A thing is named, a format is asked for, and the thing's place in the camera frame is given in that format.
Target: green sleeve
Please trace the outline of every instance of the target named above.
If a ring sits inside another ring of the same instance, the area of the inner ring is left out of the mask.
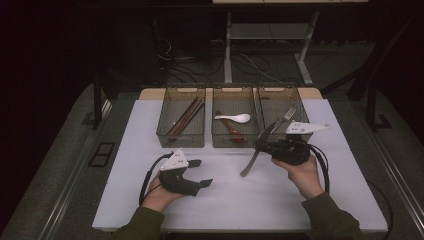
[[[327,193],[302,203],[309,215],[312,235],[319,239],[363,239],[359,222],[339,209]]]
[[[114,232],[110,240],[157,240],[164,218],[162,213],[139,207],[130,222]]]

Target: person's right hand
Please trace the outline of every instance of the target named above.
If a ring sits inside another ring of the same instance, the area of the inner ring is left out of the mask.
[[[288,172],[289,179],[299,189],[300,194],[308,199],[314,198],[324,192],[319,181],[317,160],[311,155],[308,161],[294,166],[272,158],[272,162]]]

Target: fork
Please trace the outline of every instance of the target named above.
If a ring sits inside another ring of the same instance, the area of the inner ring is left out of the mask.
[[[275,121],[275,126],[271,131],[271,134],[273,132],[275,132],[275,130],[277,130],[277,128],[279,128],[281,126],[281,124],[283,124],[283,122],[288,122],[290,121],[290,119],[293,117],[293,115],[296,113],[296,108],[295,107],[291,107],[286,114],[283,116],[283,118],[279,119],[277,118],[277,121]]]
[[[277,130],[277,128],[283,123],[283,122],[288,122],[290,121],[290,119],[293,117],[294,113],[296,112],[296,108],[295,107],[291,107],[287,113],[283,116],[282,119],[277,118],[277,121],[275,121],[275,126],[272,129],[270,135]],[[252,158],[250,159],[249,163],[247,164],[247,166],[243,169],[243,171],[241,171],[240,176],[242,177],[246,177],[247,174],[250,172],[250,169],[252,169],[253,164],[256,161],[256,158],[259,155],[259,151],[256,150],[255,153],[253,154]]]

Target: metal utensil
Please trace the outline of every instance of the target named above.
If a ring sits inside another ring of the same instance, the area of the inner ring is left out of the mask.
[[[235,115],[235,116],[227,116],[227,115],[216,115],[215,119],[230,119],[234,122],[238,122],[238,123],[246,123],[250,120],[250,115],[247,113],[244,114],[239,114],[239,115]]]
[[[275,132],[275,130],[277,130],[278,127],[280,127],[280,125],[283,122],[288,122],[290,121],[290,119],[293,117],[294,113],[296,112],[296,108],[295,107],[291,107],[287,113],[283,116],[282,119],[277,119],[277,121],[275,121],[274,123],[272,123],[270,126],[274,125],[271,132],[269,133],[265,133],[263,132],[262,134],[259,135],[258,139],[262,138],[268,138],[269,135],[271,135],[273,132]],[[256,158],[259,155],[259,151],[256,150],[255,153],[253,154],[252,158],[250,159],[249,163],[247,164],[247,166],[243,169],[243,171],[241,171],[240,176],[242,177],[246,177],[247,174],[250,172],[250,169],[252,169],[253,164],[256,161]]]

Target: transparent bin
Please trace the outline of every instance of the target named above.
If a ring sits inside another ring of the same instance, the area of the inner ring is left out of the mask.
[[[206,84],[168,84],[156,130],[163,148],[205,145]]]
[[[222,115],[250,114],[247,123],[214,119]],[[253,86],[248,83],[220,83],[213,86],[212,142],[215,148],[252,148],[259,135]]]
[[[269,142],[284,140],[286,129],[292,121],[309,123],[296,83],[261,82],[257,84],[256,90],[260,103],[261,124],[263,124],[261,127],[264,129],[278,118],[282,118],[291,107],[296,108],[296,112],[290,121],[283,122],[269,136]],[[307,142],[311,136],[312,133],[302,134],[302,139]]]

